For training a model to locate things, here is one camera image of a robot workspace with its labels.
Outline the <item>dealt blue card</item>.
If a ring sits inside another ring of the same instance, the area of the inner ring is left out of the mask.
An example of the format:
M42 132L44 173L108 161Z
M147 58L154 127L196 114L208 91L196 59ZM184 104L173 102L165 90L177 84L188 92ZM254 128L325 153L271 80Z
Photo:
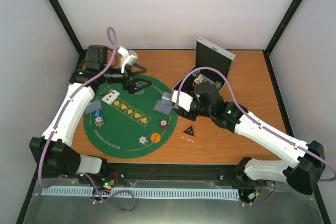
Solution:
M171 110L172 110L172 102L171 101L157 101L153 110L154 111L157 111L157 112L160 112L162 114L165 114L165 115L169 115L171 113Z
M85 114L90 114L90 113L99 111L101 109L102 109L101 101L100 100L96 100L96 101L90 102L86 106L84 113Z

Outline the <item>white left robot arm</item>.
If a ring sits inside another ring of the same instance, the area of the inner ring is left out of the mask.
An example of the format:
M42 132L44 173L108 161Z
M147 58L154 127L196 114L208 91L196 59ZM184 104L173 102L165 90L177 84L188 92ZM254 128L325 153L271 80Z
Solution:
M109 170L104 158L81 155L72 149L72 139L85 108L104 83L119 83L129 94L136 93L152 82L139 75L146 68L137 64L135 51L119 47L112 52L120 54L120 65L111 66L109 48L91 45L69 80L68 90L53 121L40 137L30 140L29 148L38 165L38 177L44 169L59 175L72 176L89 173L97 183L108 180Z

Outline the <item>clear acrylic dealer button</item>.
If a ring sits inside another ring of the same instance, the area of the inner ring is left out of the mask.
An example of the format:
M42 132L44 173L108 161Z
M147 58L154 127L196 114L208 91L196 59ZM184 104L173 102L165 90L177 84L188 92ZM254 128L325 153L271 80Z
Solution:
M141 89L141 90L137 91L135 94L137 94L137 95L142 95L144 92L145 92L145 90L144 90L144 89Z

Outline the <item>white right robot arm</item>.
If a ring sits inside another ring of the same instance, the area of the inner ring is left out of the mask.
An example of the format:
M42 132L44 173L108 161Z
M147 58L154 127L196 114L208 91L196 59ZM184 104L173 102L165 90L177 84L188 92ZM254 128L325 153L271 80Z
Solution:
M304 195L315 190L326 167L322 162L324 147L319 142L307 143L277 130L240 104L224 101L208 82L196 85L193 91L175 90L172 102L180 116L192 121L199 116L210 118L216 126L244 136L280 158L262 161L244 157L236 166L236 177L241 182L273 180Z

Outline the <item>blue card deck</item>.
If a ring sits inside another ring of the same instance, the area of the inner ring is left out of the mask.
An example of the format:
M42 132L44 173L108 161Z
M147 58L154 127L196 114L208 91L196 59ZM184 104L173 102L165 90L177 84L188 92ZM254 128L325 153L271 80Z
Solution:
M162 103L166 106L171 106L172 105L172 94L169 93L169 92L163 92L163 95L162 95Z

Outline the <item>black triangular button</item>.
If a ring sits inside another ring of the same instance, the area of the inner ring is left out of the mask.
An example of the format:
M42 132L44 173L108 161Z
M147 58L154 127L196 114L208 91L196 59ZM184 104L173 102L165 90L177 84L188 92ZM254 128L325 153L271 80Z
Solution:
M186 129L183 130L183 133L194 137L195 136L194 125L191 124L190 126L188 126Z

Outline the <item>orange big blind button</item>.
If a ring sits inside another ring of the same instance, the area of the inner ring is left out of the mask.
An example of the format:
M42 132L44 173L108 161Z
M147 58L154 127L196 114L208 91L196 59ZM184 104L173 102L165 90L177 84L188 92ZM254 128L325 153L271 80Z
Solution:
M161 140L161 135L159 133L153 133L150 137L152 143L158 143Z

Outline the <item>small blue blind button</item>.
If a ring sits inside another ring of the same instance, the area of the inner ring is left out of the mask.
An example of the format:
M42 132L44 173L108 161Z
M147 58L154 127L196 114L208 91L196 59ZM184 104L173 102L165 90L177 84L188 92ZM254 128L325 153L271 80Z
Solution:
M98 110L98 111L95 111L93 112L93 116L96 118L96 117L102 117L102 110Z

